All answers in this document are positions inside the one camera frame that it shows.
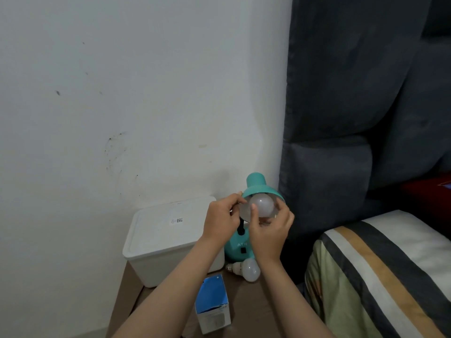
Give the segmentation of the person's left hand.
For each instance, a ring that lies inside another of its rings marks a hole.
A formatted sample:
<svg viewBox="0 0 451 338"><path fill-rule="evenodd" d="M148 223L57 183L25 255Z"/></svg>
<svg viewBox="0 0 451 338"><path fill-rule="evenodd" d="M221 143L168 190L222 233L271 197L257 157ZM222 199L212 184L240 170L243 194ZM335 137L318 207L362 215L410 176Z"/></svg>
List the person's left hand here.
<svg viewBox="0 0 451 338"><path fill-rule="evenodd" d="M215 200L208 206L204 222L202 239L223 247L240 225L240 219L231 219L229 211L234 204L246 204L242 192Z"/></svg>

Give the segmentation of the person's left forearm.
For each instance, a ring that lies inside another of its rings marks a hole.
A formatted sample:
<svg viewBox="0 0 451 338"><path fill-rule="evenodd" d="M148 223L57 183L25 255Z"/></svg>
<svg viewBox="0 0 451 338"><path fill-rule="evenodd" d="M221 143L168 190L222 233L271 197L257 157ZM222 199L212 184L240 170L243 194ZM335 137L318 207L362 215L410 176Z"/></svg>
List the person's left forearm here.
<svg viewBox="0 0 451 338"><path fill-rule="evenodd" d="M219 238L203 235L112 338L179 338L222 247Z"/></svg>

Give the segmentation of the teal desk lamp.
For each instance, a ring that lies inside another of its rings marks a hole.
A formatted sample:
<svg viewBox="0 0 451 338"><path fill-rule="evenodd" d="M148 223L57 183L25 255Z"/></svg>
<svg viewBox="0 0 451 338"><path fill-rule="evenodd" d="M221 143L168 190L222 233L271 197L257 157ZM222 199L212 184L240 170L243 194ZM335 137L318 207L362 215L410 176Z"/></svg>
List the teal desk lamp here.
<svg viewBox="0 0 451 338"><path fill-rule="evenodd" d="M247 203L250 195L266 193L274 199L276 215L278 214L276 200L280 199L284 202L285 200L278 191L267 185L266 179L261 173L251 173L246 179L246 185L247 187L243 191L242 197ZM247 203L241 205L240 225L224 246L225 257L228 262L241 262L248 258L255 258L249 237L250 217L248 217L247 214ZM259 217L259 219L262 220L263 223L270 223L272 218Z"/></svg>

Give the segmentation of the striped bed cover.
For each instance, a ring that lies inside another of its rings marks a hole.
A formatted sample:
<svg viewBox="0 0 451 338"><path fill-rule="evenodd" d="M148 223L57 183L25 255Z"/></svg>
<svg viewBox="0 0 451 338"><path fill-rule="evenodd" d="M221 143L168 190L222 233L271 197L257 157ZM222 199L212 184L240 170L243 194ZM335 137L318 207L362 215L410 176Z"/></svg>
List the striped bed cover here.
<svg viewBox="0 0 451 338"><path fill-rule="evenodd" d="M303 294L338 338L451 338L451 240L400 210L330 229Z"/></svg>

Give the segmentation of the dark grey upholstered headboard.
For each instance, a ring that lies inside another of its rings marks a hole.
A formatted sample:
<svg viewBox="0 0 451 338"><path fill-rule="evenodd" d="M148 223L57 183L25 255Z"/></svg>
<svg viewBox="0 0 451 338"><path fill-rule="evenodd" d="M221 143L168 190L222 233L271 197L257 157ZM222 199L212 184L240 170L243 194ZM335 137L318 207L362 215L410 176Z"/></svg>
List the dark grey upholstered headboard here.
<svg viewBox="0 0 451 338"><path fill-rule="evenodd" d="M401 184L451 172L451 0L292 0L281 260L303 283L331 228L405 210Z"/></svg>

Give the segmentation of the red cushion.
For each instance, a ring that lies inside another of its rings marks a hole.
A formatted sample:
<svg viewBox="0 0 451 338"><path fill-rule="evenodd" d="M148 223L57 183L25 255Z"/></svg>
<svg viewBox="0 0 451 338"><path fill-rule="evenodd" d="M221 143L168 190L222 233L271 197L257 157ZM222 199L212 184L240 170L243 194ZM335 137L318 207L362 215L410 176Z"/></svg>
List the red cushion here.
<svg viewBox="0 0 451 338"><path fill-rule="evenodd" d="M399 191L406 211L451 240L451 172L405 182Z"/></svg>

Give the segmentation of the white frosted light bulb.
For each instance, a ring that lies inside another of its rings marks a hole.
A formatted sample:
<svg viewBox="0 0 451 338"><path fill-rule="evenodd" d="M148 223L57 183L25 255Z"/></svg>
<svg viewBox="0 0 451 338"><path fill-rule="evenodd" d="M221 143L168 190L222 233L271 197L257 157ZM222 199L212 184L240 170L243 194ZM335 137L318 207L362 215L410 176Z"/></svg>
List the white frosted light bulb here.
<svg viewBox="0 0 451 338"><path fill-rule="evenodd" d="M243 277L249 283L256 282L261 275L261 270L253 258L248 258L241 262L228 263L225 269L230 273Z"/></svg>
<svg viewBox="0 0 451 338"><path fill-rule="evenodd" d="M247 203L248 217L251 215L253 204L256 206L258 216L261 218L273 218L276 215L274 199L266 193L256 193L250 195Z"/></svg>

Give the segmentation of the white lidded plastic storage box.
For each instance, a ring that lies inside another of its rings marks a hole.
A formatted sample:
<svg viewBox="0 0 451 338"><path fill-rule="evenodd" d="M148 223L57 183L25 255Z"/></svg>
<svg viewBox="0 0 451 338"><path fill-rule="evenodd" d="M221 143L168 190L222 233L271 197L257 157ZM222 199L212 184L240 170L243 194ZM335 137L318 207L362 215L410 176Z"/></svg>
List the white lidded plastic storage box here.
<svg viewBox="0 0 451 338"><path fill-rule="evenodd" d="M122 254L145 287L158 286L190 252L215 200L208 196L159 204L133 215ZM184 223L171 226L170 220L177 217Z"/></svg>

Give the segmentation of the person's right forearm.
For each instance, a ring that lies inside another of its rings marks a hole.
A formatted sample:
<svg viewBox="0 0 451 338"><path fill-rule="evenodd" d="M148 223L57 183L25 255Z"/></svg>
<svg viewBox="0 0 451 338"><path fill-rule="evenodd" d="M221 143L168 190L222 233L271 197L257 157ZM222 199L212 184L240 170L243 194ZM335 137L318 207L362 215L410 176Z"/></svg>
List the person's right forearm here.
<svg viewBox="0 0 451 338"><path fill-rule="evenodd" d="M286 338L335 338L291 280L280 260L257 259Z"/></svg>

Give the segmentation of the person's right hand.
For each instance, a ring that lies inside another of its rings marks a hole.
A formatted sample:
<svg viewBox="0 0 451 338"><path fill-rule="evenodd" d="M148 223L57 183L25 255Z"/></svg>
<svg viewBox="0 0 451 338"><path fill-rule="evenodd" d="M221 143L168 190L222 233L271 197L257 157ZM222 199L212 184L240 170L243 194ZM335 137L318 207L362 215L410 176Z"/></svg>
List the person's right hand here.
<svg viewBox="0 0 451 338"><path fill-rule="evenodd" d="M255 259L263 270L270 265L280 264L280 254L295 216L284 201L277 199L278 214L269 224L250 227L249 237Z"/></svg>

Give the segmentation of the blue and white bulb carton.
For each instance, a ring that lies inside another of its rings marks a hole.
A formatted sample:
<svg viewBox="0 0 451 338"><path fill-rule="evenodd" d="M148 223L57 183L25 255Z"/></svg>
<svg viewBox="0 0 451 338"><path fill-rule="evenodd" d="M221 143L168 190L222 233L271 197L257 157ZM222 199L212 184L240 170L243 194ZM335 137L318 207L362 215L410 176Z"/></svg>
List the blue and white bulb carton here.
<svg viewBox="0 0 451 338"><path fill-rule="evenodd" d="M231 325L228 295L220 273L204 279L194 307L203 335Z"/></svg>

